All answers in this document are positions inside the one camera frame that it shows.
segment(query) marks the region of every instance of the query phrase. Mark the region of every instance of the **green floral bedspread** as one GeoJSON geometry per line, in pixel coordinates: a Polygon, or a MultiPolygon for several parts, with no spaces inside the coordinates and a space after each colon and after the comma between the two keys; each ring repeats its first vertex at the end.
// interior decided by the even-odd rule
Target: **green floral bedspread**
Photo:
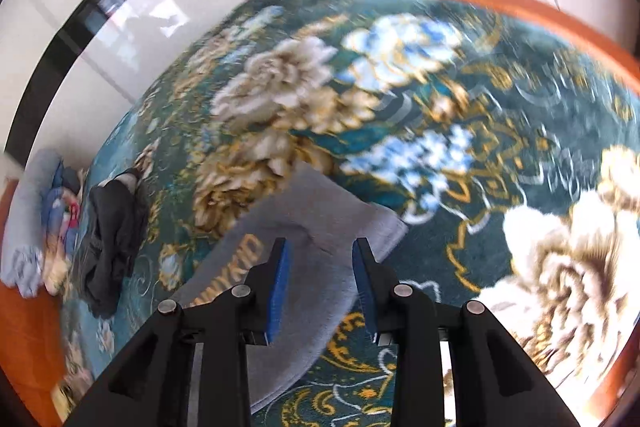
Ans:
{"type": "MultiPolygon", "coordinates": [[[[249,0],[96,156],[89,186],[145,171],[148,237],[112,319],[91,317],[71,278],[65,338],[97,376],[304,160],[396,210],[410,226],[386,261],[399,278],[455,305],[481,294],[577,410],[640,309],[639,109],[567,42],[469,4],[249,0]]],[[[388,425],[396,358],[363,325],[356,306],[256,425],[388,425]]]]}

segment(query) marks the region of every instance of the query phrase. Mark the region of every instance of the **folded gray cloth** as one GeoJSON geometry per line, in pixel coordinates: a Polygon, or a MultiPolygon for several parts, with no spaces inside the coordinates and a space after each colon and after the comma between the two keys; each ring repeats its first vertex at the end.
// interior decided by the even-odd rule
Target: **folded gray cloth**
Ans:
{"type": "Polygon", "coordinates": [[[0,280],[20,295],[34,297],[42,285],[44,231],[42,204],[62,162],[52,149],[37,151],[15,189],[2,239],[0,280]]]}
{"type": "Polygon", "coordinates": [[[392,210],[366,204],[308,164],[282,192],[257,203],[174,294],[183,307],[210,301],[263,263],[277,237],[289,243],[290,273],[280,333],[247,346],[251,410],[279,397],[315,362],[357,296],[351,245],[367,237],[382,261],[406,233],[392,210]]]}

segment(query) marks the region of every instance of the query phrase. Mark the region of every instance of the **black stripe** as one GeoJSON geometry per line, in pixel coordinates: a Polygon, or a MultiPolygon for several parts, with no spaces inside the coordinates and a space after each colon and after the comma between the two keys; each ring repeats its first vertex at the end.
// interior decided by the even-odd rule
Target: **black stripe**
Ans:
{"type": "Polygon", "coordinates": [[[27,84],[7,137],[5,152],[26,165],[47,109],[76,59],[117,6],[105,13],[100,0],[82,0],[53,37],[27,84]]]}

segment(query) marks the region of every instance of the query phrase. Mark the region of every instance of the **blue gripper pad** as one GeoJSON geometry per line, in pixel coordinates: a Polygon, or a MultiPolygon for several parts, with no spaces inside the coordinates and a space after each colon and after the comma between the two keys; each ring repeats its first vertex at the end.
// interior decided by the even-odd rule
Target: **blue gripper pad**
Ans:
{"type": "Polygon", "coordinates": [[[280,259],[278,260],[278,267],[276,269],[273,286],[269,295],[269,315],[265,336],[270,344],[278,334],[278,331],[280,331],[280,319],[282,317],[282,308],[284,306],[284,296],[287,290],[287,283],[289,282],[289,268],[289,242],[284,241],[282,245],[282,252],[280,253],[280,259]]]}
{"type": "Polygon", "coordinates": [[[367,269],[365,268],[364,261],[362,259],[362,252],[360,251],[357,241],[353,241],[353,246],[351,247],[351,264],[353,264],[353,274],[356,278],[358,298],[360,299],[360,307],[364,314],[365,327],[373,339],[378,333],[376,302],[373,296],[371,283],[369,282],[369,275],[367,274],[367,269]]]}

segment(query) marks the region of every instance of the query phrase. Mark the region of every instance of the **floral blanket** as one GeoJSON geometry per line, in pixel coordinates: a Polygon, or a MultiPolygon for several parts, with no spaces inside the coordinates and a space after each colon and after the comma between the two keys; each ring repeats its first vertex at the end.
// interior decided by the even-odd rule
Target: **floral blanket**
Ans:
{"type": "MultiPolygon", "coordinates": [[[[89,186],[136,162],[152,206],[112,319],[66,285],[76,365],[97,376],[302,160],[397,211],[410,225],[386,261],[399,278],[439,302],[484,301],[579,412],[640,310],[639,110],[569,43],[469,4],[249,0],[94,160],[89,186]]],[[[396,355],[363,325],[356,306],[256,425],[388,425],[396,355]]]]}

